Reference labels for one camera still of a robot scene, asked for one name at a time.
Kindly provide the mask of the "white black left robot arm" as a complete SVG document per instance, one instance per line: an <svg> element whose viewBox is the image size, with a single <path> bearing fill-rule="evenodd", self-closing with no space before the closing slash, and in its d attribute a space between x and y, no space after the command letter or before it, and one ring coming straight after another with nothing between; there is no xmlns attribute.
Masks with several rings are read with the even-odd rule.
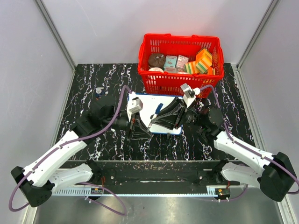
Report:
<svg viewBox="0 0 299 224"><path fill-rule="evenodd" d="M125 111L121 110L123 96L118 103L109 96L94 101L89 110L83 112L60 141L41 158L24 168L17 166L12 169L11 175L17 183L13 193L20 189L28 204L38 207L53 193L71 185L99 183L102 178L101 168L93 160L60 173L57 169L112 126L128 131L134 137L139 132L145 133L146 138L152 137L140 118L143 107L141 99L134 93L129 96Z"/></svg>

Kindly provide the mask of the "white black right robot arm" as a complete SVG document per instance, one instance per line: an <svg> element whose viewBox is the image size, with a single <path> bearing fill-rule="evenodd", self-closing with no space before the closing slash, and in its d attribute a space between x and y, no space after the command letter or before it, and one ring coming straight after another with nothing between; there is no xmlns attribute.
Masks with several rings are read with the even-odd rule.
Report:
<svg viewBox="0 0 299 224"><path fill-rule="evenodd" d="M299 181L286 154L263 151L231 135L219 107L205 106L197 111L191 107L191 99L170 97L169 102L164 102L164 98L158 97L151 117L153 124L170 130L195 125L199 127L199 137L204 144L245 163L245 166L240 166L225 162L212 174L216 184L235 181L259 187L276 202L281 202L287 194L292 193L291 187Z"/></svg>

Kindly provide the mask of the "white marker with blue cap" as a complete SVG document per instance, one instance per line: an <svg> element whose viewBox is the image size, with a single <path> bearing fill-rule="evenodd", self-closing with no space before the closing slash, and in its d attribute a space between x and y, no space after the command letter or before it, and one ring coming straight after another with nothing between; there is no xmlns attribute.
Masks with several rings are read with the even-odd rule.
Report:
<svg viewBox="0 0 299 224"><path fill-rule="evenodd" d="M154 113L154 114L151 116L151 118L150 118L150 123L149 123L149 125L148 125L148 130L150 130L152 124L154 123L154 119L158 116L158 114L160 113L162 107L163 107L163 103L160 103L160 104L157 106L157 108L156 108L156 110L155 110L155 113Z"/></svg>

